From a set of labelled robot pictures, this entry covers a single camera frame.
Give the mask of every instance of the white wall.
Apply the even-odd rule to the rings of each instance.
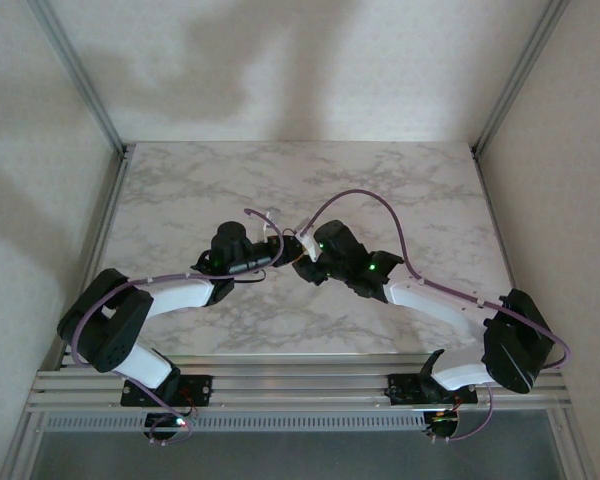
[[[514,274],[572,345],[600,478],[600,0],[572,0],[483,159]]]
[[[471,143],[546,2],[51,3],[125,141]]]
[[[77,293],[110,159],[24,1],[0,2],[0,467]]]

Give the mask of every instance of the robotic arm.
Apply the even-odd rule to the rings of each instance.
[[[401,257],[384,251],[368,252],[338,220],[315,232],[300,231],[282,239],[282,245],[280,237],[251,243],[243,225],[223,223],[211,240],[211,248],[192,266],[213,278],[191,278],[166,286],[148,281],[147,286],[121,290],[78,332],[77,352],[97,371],[115,371],[133,378],[170,404],[180,371],[166,357],[137,343],[144,321],[172,310],[208,307],[222,301],[234,287],[232,275],[292,263],[305,281],[315,285],[329,278],[342,281],[361,297],[419,310],[478,340],[480,347],[439,350],[429,358],[417,385],[427,403],[439,403],[466,385],[496,381],[518,393],[533,387],[554,343],[535,329],[502,312],[486,318],[479,302],[470,304],[426,286],[400,266],[404,263]],[[58,334],[71,341],[89,309],[127,281],[115,269],[101,272],[60,320]],[[512,290],[500,300],[506,308],[548,330],[524,292]]]

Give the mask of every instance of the black joint housing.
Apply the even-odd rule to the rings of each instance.
[[[357,295],[387,303],[384,285],[402,258],[384,251],[367,252],[351,230],[340,220],[332,220],[314,234],[322,254],[312,266],[309,260],[294,265],[305,280],[320,285],[328,277],[343,281]]]
[[[293,269],[304,281],[321,285],[328,280],[327,269],[319,263],[313,263],[308,256],[301,257],[293,264]]]
[[[244,260],[253,253],[247,230],[238,222],[225,222],[211,239],[210,271],[213,275],[240,273],[247,270]]]
[[[500,300],[504,307],[549,330],[536,304],[525,292],[512,289]],[[486,320],[485,326],[482,362],[487,372],[503,387],[529,393],[549,357],[553,340],[502,312]]]
[[[127,277],[109,268],[91,282],[58,323],[58,335],[71,342],[78,322],[103,296],[127,281]],[[99,372],[109,372],[120,365],[136,343],[147,318],[153,298],[148,292],[129,287],[106,303],[115,309],[109,318],[102,308],[87,322],[80,339],[78,353]]]
[[[444,350],[436,350],[420,369],[420,373],[401,373],[387,377],[389,387],[384,394],[391,405],[455,405],[457,403],[478,403],[478,395],[464,386],[453,392],[448,391],[431,376],[434,364]]]

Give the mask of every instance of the marble surface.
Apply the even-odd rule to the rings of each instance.
[[[277,207],[280,225],[295,227],[354,187],[396,209],[412,262],[426,276],[487,298],[510,288],[469,148],[459,142],[138,144],[102,265],[132,278],[185,271],[224,221],[242,222],[256,239],[261,223],[244,207]],[[317,224],[335,218],[368,250],[399,253],[391,217],[375,200],[345,197]],[[419,353],[474,342],[424,314],[357,297],[340,282],[305,283],[291,266],[271,269],[266,282],[236,285],[213,307],[153,318],[141,337],[182,355]]]

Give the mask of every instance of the black mounting plate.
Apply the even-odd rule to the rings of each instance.
[[[209,405],[213,386],[211,375],[181,375],[176,393],[167,404],[171,407],[206,407]],[[158,407],[159,405],[129,380],[124,382],[120,405],[123,407]]]
[[[384,394],[391,400],[391,405],[454,405],[457,397],[463,404],[478,403],[478,395],[469,386],[459,388],[442,398],[440,402],[432,403],[422,391],[421,381],[417,373],[394,373],[387,375],[389,387]]]

